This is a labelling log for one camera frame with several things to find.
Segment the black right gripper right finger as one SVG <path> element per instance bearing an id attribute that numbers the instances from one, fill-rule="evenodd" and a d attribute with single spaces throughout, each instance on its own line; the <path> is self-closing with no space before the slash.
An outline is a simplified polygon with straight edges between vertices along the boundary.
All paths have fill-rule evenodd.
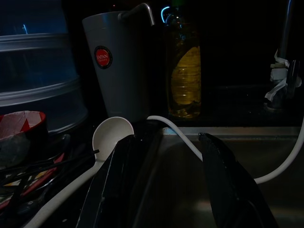
<path id="1" fill-rule="evenodd" d="M 218 228 L 278 228 L 258 185 L 217 137 L 200 133 L 203 168 Z"/>

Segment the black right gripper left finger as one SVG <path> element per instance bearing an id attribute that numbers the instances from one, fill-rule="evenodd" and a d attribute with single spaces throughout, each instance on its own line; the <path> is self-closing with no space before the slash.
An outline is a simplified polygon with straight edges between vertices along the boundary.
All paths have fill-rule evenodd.
<path id="1" fill-rule="evenodd" d="M 94 176 L 79 216 L 79 228 L 131 228 L 160 134 L 129 135 L 120 140 Z"/>

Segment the black chopstick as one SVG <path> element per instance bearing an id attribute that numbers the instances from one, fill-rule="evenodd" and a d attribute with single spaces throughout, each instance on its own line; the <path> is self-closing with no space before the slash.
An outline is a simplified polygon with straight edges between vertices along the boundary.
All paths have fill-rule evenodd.
<path id="1" fill-rule="evenodd" d="M 31 171 L 25 171 L 22 174 L 20 172 L 17 172 L 16 175 L 9 176 L 8 178 L 2 180 L 0 182 L 0 185 L 5 185 L 5 184 L 8 184 L 8 183 L 14 182 L 16 180 L 21 180 L 25 177 L 32 176 L 35 173 L 40 173 L 40 172 L 43 172 L 43 171 L 47 171 L 47 170 L 50 170 L 52 168 L 56 168 L 58 166 L 61 166 L 61 165 L 67 164 L 67 163 L 71 163 L 71 162 L 74 162 L 74 161 L 77 161 L 77 160 L 80 160 L 80 159 L 90 158 L 90 157 L 93 156 L 93 154 L 97 154 L 97 153 L 99 153 L 99 150 L 94 150 L 94 151 L 91 151 L 88 154 L 80 155 L 80 156 L 74 157 L 74 158 L 69 159 L 69 160 L 65 160 L 65 161 L 61 161 L 61 162 L 58 162 L 58 163 L 54 163 L 52 165 L 36 168 L 36 169 L 31 170 Z"/>
<path id="2" fill-rule="evenodd" d="M 54 172 L 54 174 L 51 176 L 51 178 L 49 180 L 47 180 L 47 182 L 44 182 L 42 184 L 42 186 L 39 187 L 37 190 L 34 190 L 33 192 L 29 193 L 22 199 L 19 199 L 20 195 L 17 196 L 16 198 L 13 198 L 13 201 L 10 201 L 9 205 L 5 208 L 5 212 L 8 214 L 12 213 L 13 210 L 16 210 L 16 207 L 19 204 L 22 204 L 28 198 L 31 198 L 32 196 L 37 195 L 41 189 L 43 189 L 42 195 L 45 194 L 47 192 L 47 190 L 50 189 L 51 186 L 54 185 L 57 181 L 60 181 L 65 174 L 67 174 L 69 171 L 72 171 L 73 168 L 76 168 L 79 165 L 81 165 L 82 163 L 86 162 L 87 160 L 93 158 L 93 156 L 90 158 L 84 158 L 84 159 L 80 159 L 80 160 L 77 160 L 77 161 L 74 161 L 71 163 L 67 163 L 67 164 L 58 166 L 57 170 Z"/>

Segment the red white patterned bowl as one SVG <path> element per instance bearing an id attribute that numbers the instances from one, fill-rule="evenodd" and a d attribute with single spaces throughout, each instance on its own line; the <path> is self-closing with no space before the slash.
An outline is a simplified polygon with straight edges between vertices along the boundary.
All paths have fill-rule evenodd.
<path id="1" fill-rule="evenodd" d="M 30 161 L 47 139 L 43 112 L 18 111 L 0 115 L 0 170 Z"/>

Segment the stainless steel sink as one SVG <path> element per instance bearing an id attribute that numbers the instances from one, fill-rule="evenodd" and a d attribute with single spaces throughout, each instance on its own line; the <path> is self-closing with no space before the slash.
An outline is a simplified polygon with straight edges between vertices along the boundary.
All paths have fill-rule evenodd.
<path id="1" fill-rule="evenodd" d="M 198 148 L 200 133 L 222 140 L 257 178 L 277 168 L 293 149 L 298 127 L 183 127 Z M 202 162 L 169 128 L 160 131 L 134 228 L 216 228 Z M 280 228 L 304 228 L 304 145 L 292 164 L 260 190 Z"/>

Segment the white plastic ladle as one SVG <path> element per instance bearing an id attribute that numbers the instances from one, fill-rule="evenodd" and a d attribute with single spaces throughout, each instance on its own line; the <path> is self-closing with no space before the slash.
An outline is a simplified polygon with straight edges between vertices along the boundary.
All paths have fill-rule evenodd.
<path id="1" fill-rule="evenodd" d="M 133 126 L 123 117 L 110 117 L 99 124 L 92 138 L 93 149 L 99 150 L 94 165 L 48 201 L 23 228 L 39 228 L 70 195 L 99 171 L 116 144 L 133 134 Z"/>

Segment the pink rimmed patterned plate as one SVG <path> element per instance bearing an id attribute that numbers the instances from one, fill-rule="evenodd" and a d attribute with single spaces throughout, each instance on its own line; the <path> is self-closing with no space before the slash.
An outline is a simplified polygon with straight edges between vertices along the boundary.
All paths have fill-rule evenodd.
<path id="1" fill-rule="evenodd" d="M 28 182 L 26 183 L 22 193 L 20 194 L 19 200 L 41 187 L 44 182 L 50 179 L 50 177 L 54 174 L 56 170 L 57 168 L 54 167 L 52 169 L 41 171 L 39 173 L 35 173 L 29 176 Z M 21 180 L 17 179 L 0 186 L 0 189 L 4 189 L 5 191 L 4 193 L 0 193 L 0 211 L 4 210 L 9 205 L 9 202 L 15 190 L 18 188 L 20 182 Z"/>

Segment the grey cup with red sticker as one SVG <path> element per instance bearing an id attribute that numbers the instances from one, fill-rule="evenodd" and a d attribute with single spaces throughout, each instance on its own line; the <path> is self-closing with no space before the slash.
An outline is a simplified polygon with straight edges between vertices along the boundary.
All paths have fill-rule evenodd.
<path id="1" fill-rule="evenodd" d="M 146 12 L 123 14 L 96 14 L 82 24 L 108 116 L 137 122 L 150 112 L 144 33 L 151 23 Z"/>

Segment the yellow liquid plastic bottle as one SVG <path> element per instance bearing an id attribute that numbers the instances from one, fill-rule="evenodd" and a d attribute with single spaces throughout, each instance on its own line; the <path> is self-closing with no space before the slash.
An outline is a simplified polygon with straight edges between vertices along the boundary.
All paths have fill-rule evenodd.
<path id="1" fill-rule="evenodd" d="M 169 113 L 193 118 L 201 110 L 200 39 L 186 0 L 172 0 L 164 26 Z"/>

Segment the tiered translucent plastic container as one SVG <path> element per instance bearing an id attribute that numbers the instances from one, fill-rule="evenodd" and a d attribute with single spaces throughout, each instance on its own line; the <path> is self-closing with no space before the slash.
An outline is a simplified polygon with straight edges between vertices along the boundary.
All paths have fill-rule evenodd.
<path id="1" fill-rule="evenodd" d="M 51 133 L 88 116 L 61 0 L 0 0 L 0 114 L 26 110 Z"/>

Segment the metal faucet with white tape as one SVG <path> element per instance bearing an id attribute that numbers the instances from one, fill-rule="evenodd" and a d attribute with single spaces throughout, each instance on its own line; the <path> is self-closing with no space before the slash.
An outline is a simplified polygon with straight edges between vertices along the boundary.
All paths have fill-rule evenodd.
<path id="1" fill-rule="evenodd" d="M 295 0 L 287 0 L 280 45 L 274 55 L 275 63 L 270 65 L 272 89 L 266 93 L 265 109 L 270 112 L 281 112 L 285 102 L 293 99 L 295 89 L 302 85 L 299 76 L 300 61 L 287 59 L 287 46 L 293 18 Z"/>

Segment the bent metal tube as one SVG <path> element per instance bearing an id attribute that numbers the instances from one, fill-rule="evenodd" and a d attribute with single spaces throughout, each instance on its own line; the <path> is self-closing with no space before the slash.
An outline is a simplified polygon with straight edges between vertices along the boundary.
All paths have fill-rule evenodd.
<path id="1" fill-rule="evenodd" d="M 134 7 L 133 9 L 127 11 L 127 12 L 122 12 L 122 13 L 119 13 L 118 15 L 118 20 L 119 21 L 124 21 L 126 20 L 127 18 L 129 18 L 130 16 L 133 16 L 141 11 L 145 11 L 147 16 L 148 16 L 148 19 L 149 19 L 149 22 L 150 22 L 150 25 L 151 26 L 154 26 L 155 25 L 155 20 L 154 20 L 154 16 L 153 16 L 153 13 L 152 13 L 152 9 L 150 7 L 149 4 L 147 3 L 141 3 L 139 5 L 137 5 L 136 7 Z"/>

